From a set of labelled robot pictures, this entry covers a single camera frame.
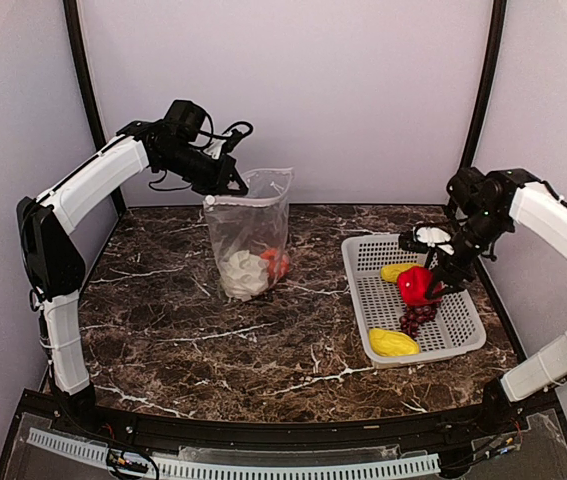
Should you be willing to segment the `yellow vegetable toy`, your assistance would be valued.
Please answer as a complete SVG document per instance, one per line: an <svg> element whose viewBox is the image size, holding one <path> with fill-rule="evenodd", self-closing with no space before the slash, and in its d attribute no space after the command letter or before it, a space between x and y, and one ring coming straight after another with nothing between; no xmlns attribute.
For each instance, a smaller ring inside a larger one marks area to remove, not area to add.
<svg viewBox="0 0 567 480"><path fill-rule="evenodd" d="M414 268L414 267L420 267L420 264L418 263L413 263L413 262L409 262L409 263L395 263L395 264L388 264L385 265L381 268L380 270L380 278L386 282L389 283L396 283L398 280L398 277Z"/></svg>
<svg viewBox="0 0 567 480"><path fill-rule="evenodd" d="M398 357L420 353L418 343L410 336L397 331L371 329L368 333L372 351L383 357Z"/></svg>

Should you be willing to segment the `left black frame post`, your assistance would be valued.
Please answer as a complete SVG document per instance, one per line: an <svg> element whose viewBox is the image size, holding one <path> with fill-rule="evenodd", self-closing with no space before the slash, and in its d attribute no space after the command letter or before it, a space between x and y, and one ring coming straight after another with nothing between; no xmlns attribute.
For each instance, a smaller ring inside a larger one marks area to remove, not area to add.
<svg viewBox="0 0 567 480"><path fill-rule="evenodd" d="M76 0L62 1L70 50L79 87L79 93L87 119L89 131L96 148L106 143L106 138L97 106L85 48L79 4Z"/></svg>

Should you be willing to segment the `black front rail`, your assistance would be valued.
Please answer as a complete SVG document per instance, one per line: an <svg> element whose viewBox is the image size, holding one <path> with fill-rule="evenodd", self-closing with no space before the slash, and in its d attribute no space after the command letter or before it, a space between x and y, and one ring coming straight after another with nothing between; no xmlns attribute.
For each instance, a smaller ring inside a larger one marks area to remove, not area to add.
<svg viewBox="0 0 567 480"><path fill-rule="evenodd" d="M236 423L168 418L96 406L93 423L67 415L49 394L24 392L23 408L52 420L55 429L90 438L103 431L105 440L147 451L176 451L192 446L219 449L310 451L354 449L398 444L404 450L466 448L477 438L512 431L510 420L488 422L477 405L380 420L332 423Z"/></svg>

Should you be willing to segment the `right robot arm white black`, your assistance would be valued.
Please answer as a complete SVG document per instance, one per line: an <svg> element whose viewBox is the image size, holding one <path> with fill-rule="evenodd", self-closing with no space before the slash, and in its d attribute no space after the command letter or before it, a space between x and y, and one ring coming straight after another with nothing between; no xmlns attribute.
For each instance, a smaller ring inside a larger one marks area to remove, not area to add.
<svg viewBox="0 0 567 480"><path fill-rule="evenodd" d="M411 235L435 255L437 264L425 298L437 300L466 287L472 265L494 255L503 236L522 230L532 240L529 248L511 245L509 261L515 286L525 293L508 292L517 299L518 313L539 313L535 326L546 326L559 314L567 315L567 202L545 180L524 169L481 173L459 170L447 184L452 203L464 218L450 234L436 227L417 227ZM567 380L567 327L556 339L542 335L538 352L504 373L486 392L491 397L473 413L473 424L484 434L497 432L512 416L512 405Z"/></svg>

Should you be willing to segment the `dark red grape bunch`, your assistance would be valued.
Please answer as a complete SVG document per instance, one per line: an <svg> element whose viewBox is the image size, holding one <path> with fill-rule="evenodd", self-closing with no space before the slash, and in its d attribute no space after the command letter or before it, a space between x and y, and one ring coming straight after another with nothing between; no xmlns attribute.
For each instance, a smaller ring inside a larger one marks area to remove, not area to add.
<svg viewBox="0 0 567 480"><path fill-rule="evenodd" d="M420 327L435 319L437 309L436 304L406 306L399 319L401 332L415 339L419 334Z"/></svg>

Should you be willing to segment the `orange pumpkin toy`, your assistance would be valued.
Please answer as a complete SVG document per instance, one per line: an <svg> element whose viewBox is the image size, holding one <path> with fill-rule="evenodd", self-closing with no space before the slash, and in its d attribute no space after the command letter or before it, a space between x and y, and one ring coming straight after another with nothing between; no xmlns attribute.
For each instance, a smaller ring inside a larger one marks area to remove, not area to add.
<svg viewBox="0 0 567 480"><path fill-rule="evenodd" d="M280 280L289 272L289 256L281 249L269 248L260 254L260 258L267 263L268 277L272 282Z"/></svg>

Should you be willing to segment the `yellow vegetable toy rear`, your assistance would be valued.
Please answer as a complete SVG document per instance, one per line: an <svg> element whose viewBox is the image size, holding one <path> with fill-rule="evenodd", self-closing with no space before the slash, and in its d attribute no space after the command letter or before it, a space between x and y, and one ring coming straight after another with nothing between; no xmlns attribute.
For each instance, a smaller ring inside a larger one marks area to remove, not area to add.
<svg viewBox="0 0 567 480"><path fill-rule="evenodd" d="M389 283L396 283L398 280L398 277L414 268L414 267L420 267L420 264L418 263L413 263L413 262L409 262L409 263L395 263L395 264L388 264L385 265L381 268L380 270L380 278L386 282Z"/></svg>

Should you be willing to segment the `black frame post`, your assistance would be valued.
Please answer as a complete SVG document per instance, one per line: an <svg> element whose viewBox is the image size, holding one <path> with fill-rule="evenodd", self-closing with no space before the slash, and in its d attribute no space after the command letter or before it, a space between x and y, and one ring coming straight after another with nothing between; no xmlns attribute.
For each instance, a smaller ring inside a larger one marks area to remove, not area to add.
<svg viewBox="0 0 567 480"><path fill-rule="evenodd" d="M87 119L89 131L96 148L106 143L106 138L97 106L85 48L79 4L76 0L62 1L70 50L79 87L79 93Z"/></svg>
<svg viewBox="0 0 567 480"><path fill-rule="evenodd" d="M502 36L505 26L507 3L507 0L492 1L485 54L472 116L470 119L463 151L460 157L460 169L471 167L477 153L479 140L490 102L494 78L496 75Z"/></svg>

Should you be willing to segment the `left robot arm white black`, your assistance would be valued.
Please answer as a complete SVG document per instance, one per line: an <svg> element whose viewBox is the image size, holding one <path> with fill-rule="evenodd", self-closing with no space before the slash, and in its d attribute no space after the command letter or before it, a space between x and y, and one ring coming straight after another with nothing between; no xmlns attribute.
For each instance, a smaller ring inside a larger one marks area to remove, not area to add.
<svg viewBox="0 0 567 480"><path fill-rule="evenodd" d="M34 198L16 206L21 255L41 313L42 345L55 386L68 396L91 387L83 359L78 322L85 262L70 236L80 222L127 180L151 169L180 176L192 191L244 196L248 187L236 169L232 150L253 131L239 121L209 143L196 146L182 122L133 121L72 173Z"/></svg>

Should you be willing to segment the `right black frame post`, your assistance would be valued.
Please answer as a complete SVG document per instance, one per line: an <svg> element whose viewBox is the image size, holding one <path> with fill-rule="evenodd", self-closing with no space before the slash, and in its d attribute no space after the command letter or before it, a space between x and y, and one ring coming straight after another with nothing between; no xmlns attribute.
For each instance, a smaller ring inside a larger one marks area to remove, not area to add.
<svg viewBox="0 0 567 480"><path fill-rule="evenodd" d="M494 78L496 75L502 36L505 26L507 3L507 0L492 1L485 54L472 116L470 119L463 151L460 157L460 169L471 167L477 153L479 140L490 102Z"/></svg>

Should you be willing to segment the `red bell pepper toy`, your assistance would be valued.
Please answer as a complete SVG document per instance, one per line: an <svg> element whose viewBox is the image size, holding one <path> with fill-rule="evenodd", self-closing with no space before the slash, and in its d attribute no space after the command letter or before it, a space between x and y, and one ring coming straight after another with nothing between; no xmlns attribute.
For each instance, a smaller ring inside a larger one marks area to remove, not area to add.
<svg viewBox="0 0 567 480"><path fill-rule="evenodd" d="M429 279L430 273L427 268L421 266L414 267L398 277L397 287L406 306L424 306L442 301L442 298L440 300L427 300L425 298Z"/></svg>

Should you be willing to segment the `white cauliflower toy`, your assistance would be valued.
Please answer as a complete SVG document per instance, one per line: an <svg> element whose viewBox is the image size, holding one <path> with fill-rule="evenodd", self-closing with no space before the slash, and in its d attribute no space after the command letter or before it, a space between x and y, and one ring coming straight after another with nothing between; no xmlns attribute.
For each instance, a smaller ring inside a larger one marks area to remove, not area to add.
<svg viewBox="0 0 567 480"><path fill-rule="evenodd" d="M219 264L221 285L232 299L249 301L269 287L269 263L248 250L240 250Z"/></svg>

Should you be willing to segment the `clear zip top bag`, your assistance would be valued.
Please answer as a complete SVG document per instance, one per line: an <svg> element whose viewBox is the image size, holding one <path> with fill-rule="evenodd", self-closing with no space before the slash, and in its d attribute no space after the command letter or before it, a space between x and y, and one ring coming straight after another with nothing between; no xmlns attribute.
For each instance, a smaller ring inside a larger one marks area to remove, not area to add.
<svg viewBox="0 0 567 480"><path fill-rule="evenodd" d="M269 248L287 253L289 193L294 170L253 169L243 179L248 186L246 196L208 195L202 202L218 272L219 264L240 250L258 256ZM283 278L269 280L267 290Z"/></svg>

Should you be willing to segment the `yellow vegetable toy front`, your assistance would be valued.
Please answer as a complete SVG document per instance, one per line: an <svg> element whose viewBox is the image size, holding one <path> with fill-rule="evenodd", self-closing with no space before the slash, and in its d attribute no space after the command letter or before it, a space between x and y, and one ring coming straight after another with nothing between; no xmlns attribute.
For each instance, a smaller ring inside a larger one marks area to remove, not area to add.
<svg viewBox="0 0 567 480"><path fill-rule="evenodd" d="M410 336L397 331L371 329L368 333L372 351L383 357L398 357L420 353L418 343Z"/></svg>

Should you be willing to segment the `white plastic basket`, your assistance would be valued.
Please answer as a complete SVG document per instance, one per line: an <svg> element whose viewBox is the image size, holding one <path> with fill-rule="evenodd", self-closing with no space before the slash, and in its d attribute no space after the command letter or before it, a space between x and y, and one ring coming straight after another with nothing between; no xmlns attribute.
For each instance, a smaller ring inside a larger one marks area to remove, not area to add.
<svg viewBox="0 0 567 480"><path fill-rule="evenodd" d="M425 298L436 265L430 254L399 246L397 234L351 237L341 252L362 346L377 369L448 360L486 342L466 291Z"/></svg>

